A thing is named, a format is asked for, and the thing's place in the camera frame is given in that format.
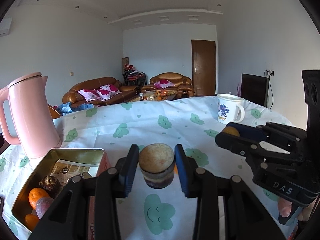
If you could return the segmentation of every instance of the white tablecloth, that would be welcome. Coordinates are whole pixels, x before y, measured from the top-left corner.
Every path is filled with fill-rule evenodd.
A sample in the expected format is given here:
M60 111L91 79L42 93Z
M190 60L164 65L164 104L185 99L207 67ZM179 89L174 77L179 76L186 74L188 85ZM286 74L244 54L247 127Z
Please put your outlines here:
M244 109L243 124L292 125L280 114L249 101L244 101ZM132 144L140 148L156 142L172 148L182 144L187 155L214 175L225 178L239 175L270 214L278 217L277 196L252 182L251 169L243 157L215 144L215 135L225 127L217 121L216 97L103 106L67 114L54 123L63 140L62 147L104 148L111 165L125 157ZM12 216L11 208L39 161L29 160L21 146L9 146L0 156L0 196L5 199L3 217L19 239L27 239L30 232ZM160 212L154 213L157 207ZM152 189L137 168L132 192L128 198L117 200L117 208L122 239L192 239L196 199L184 196L177 175L168 187ZM288 236L294 225L279 227Z

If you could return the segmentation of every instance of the pink floral pillow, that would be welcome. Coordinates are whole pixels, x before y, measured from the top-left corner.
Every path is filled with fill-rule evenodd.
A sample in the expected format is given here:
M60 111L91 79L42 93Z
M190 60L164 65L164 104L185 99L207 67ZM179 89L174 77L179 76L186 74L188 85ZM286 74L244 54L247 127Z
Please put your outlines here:
M115 86L115 85L106 85L106 86L102 86L100 87L100 89L105 89L108 90L111 93L114 93L114 95L120 94L120 90Z
M162 79L156 83L154 83L156 88L167 88L167 87L174 87L174 84L170 82L169 80Z
M89 90L89 89L82 89L78 91L81 94L85 101L89 102L92 100L109 100L110 98L114 97L116 94L114 92L110 92L105 89L98 89L98 90Z
M85 101L89 102L92 100L102 100L99 94L95 90L82 89L78 91L80 95L82 95Z
M100 96L102 101L109 100L110 98L112 98L116 95L114 92L110 92L105 89L98 89L97 93Z

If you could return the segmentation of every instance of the muffin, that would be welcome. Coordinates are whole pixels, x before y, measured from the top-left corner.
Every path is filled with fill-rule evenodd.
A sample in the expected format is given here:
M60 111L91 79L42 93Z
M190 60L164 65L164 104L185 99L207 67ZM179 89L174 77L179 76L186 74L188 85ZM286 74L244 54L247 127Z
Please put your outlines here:
M139 154L139 165L147 185L164 188L174 176L174 152L164 143L154 143L143 148Z

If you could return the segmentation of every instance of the blue gripper pad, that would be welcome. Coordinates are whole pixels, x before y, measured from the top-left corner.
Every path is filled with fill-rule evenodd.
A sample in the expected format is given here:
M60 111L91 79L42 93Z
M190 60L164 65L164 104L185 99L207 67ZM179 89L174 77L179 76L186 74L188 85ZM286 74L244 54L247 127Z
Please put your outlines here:
M124 165L119 172L119 181L124 186L125 197L131 192L134 176L138 165L139 147L132 144L127 157L125 158Z
M196 161L186 157L181 144L177 144L174 148L174 155L182 192L187 198L197 197L197 190L193 185L194 170L198 167Z
M267 140L267 135L263 133L262 129L235 122L228 123L226 127L228 126L236 128L242 138L247 138L256 142Z

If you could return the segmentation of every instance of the orange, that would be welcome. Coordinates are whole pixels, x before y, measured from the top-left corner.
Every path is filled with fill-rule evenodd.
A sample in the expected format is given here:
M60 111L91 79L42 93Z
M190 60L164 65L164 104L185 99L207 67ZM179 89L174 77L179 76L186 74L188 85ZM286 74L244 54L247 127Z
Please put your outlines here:
M32 232L35 229L37 223L39 222L39 218L35 215L28 214L24 217L24 222L27 228Z
M232 127L232 126L225 127L222 130L222 132L225 132L225 133L228 133L228 134L231 134L231 135L235 135L235 136L240 136L239 131L236 128Z
M36 209L36 204L39 198L49 197L49 194L42 188L33 188L29 193L29 202L33 209Z

